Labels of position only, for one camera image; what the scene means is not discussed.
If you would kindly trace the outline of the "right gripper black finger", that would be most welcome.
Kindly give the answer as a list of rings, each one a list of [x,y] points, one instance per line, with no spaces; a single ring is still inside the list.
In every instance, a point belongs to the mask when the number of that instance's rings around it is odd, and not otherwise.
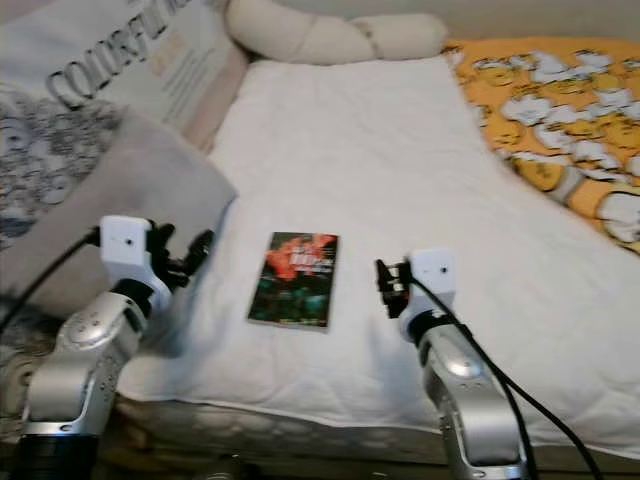
[[[394,266],[388,266],[381,259],[375,260],[376,285],[388,317],[401,315],[401,282]]]

